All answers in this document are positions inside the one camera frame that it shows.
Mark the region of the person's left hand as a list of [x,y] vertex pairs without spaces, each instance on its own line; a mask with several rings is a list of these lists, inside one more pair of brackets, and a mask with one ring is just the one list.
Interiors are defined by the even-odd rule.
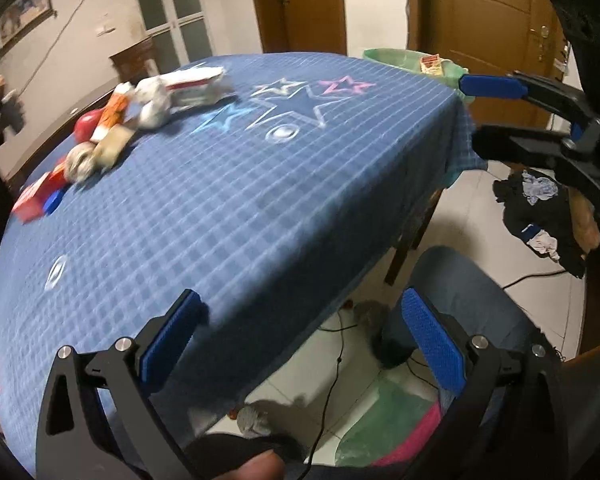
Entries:
[[253,457],[237,469],[220,474],[216,480],[282,480],[285,463],[272,450]]

